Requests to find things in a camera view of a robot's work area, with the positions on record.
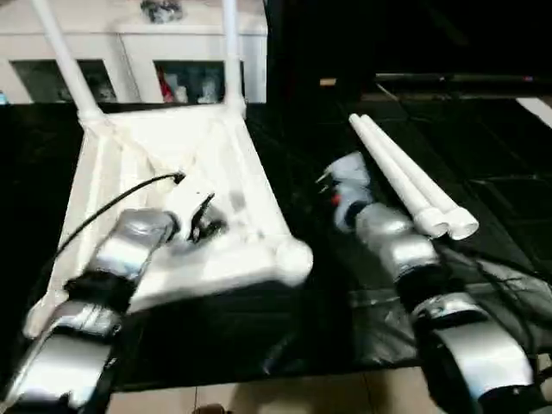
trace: floor tile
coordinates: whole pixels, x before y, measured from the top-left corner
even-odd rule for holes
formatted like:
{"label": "floor tile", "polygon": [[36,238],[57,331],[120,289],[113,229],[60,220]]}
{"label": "floor tile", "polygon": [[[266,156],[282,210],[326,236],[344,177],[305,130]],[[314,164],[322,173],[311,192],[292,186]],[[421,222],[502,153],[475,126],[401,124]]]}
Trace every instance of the floor tile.
{"label": "floor tile", "polygon": [[361,374],[268,379],[198,388],[198,406],[221,404],[235,414],[369,414]]}
{"label": "floor tile", "polygon": [[[546,367],[550,367],[552,365],[552,361],[550,361],[550,357],[548,355],[538,355],[538,367],[539,369],[544,369]],[[544,397],[552,402],[552,378],[548,381],[544,382],[543,387],[543,394]]]}
{"label": "floor tile", "polygon": [[402,368],[364,374],[375,414],[437,414],[422,371]]}
{"label": "floor tile", "polygon": [[191,414],[195,400],[195,387],[122,392],[111,398],[108,414]]}

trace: glass cabinet door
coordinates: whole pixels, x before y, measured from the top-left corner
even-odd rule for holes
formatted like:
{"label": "glass cabinet door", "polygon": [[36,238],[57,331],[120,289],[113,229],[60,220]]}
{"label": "glass cabinet door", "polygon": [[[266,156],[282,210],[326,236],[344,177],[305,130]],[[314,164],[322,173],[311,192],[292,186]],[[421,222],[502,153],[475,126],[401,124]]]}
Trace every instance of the glass cabinet door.
{"label": "glass cabinet door", "polygon": [[[155,60],[164,102],[218,104],[224,97],[224,63],[213,60]],[[241,91],[244,93],[243,62]]]}
{"label": "glass cabinet door", "polygon": [[[11,65],[35,103],[72,102],[55,60],[12,60]],[[116,94],[102,60],[79,60],[97,102],[116,102]]]}

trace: black table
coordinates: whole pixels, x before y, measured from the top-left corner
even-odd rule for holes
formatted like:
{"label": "black table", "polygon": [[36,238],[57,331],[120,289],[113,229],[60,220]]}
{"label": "black table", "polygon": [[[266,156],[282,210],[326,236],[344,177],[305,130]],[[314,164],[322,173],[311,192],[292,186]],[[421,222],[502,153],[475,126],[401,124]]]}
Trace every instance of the black table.
{"label": "black table", "polygon": [[[160,105],[104,109],[155,106]],[[136,359],[120,389],[416,364],[408,319],[390,280],[353,238],[332,228],[314,184],[332,160],[361,149],[348,126],[351,112],[372,116],[480,219],[480,230],[462,248],[552,270],[552,129],[515,101],[318,102],[305,105],[301,116],[249,105],[254,145],[292,233],[313,249],[313,271],[296,289],[265,283],[134,316]],[[38,278],[38,269],[60,235],[82,131],[68,104],[2,107],[0,119],[9,206],[0,347],[17,355],[25,345],[17,335],[22,318],[44,292],[46,280]],[[367,164],[379,197],[398,205],[369,157]],[[450,264],[526,345],[519,321],[476,269],[458,260]],[[552,320],[548,287],[522,277],[516,289],[542,318]],[[549,352],[552,334],[533,328],[538,350]],[[13,360],[2,358],[2,382]]]}

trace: white plastic frame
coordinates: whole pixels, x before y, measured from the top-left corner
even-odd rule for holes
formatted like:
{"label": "white plastic frame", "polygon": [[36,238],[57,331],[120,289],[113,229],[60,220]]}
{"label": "white plastic frame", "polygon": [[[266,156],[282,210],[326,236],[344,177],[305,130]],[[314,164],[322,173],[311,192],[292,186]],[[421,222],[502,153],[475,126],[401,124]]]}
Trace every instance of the white plastic frame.
{"label": "white plastic frame", "polygon": [[[312,252],[282,216],[243,120],[235,0],[223,0],[226,45],[224,104],[105,115],[69,53],[47,0],[33,0],[85,131],[61,240],[90,214],[144,179],[174,171],[201,177],[229,230],[194,249],[177,238],[153,257],[130,312],[180,298],[221,292],[267,279],[298,285],[312,268]],[[63,285],[82,271],[92,249],[127,208],[165,207],[174,185],[159,182],[98,218],[56,262],[46,295],[28,314],[36,336]]]}

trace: white pvc pipe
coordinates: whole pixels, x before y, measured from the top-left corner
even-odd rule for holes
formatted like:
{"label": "white pvc pipe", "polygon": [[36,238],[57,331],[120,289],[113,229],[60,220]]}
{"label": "white pvc pipe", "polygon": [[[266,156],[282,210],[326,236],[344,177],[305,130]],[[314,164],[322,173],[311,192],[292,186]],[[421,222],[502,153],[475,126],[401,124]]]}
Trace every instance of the white pvc pipe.
{"label": "white pvc pipe", "polygon": [[479,222],[466,209],[460,207],[431,177],[399,147],[380,126],[368,115],[361,120],[381,142],[387,153],[405,172],[418,190],[427,198],[431,205],[437,207],[447,219],[448,235],[454,240],[465,239],[472,235],[480,226]]}
{"label": "white pvc pipe", "polygon": [[405,172],[389,156],[381,142],[373,136],[373,133],[358,115],[351,115],[349,121],[386,176],[393,190],[411,213],[418,229],[433,237],[444,235],[447,232],[448,225],[441,211],[433,207],[418,188],[412,184]]}
{"label": "white pvc pipe", "polygon": [[224,102],[245,116],[242,96],[242,71],[238,36],[238,10],[236,0],[223,0],[223,26],[226,56],[224,57]]}
{"label": "white pvc pipe", "polygon": [[55,52],[55,59],[60,67],[63,79],[66,81],[69,92],[77,105],[78,117],[81,120],[90,120],[100,117],[103,113],[97,107],[96,101],[86,84],[85,77],[78,67],[77,61],[71,56],[69,46],[60,30],[60,25],[53,15],[47,0],[32,0],[34,9],[44,27],[44,32]]}

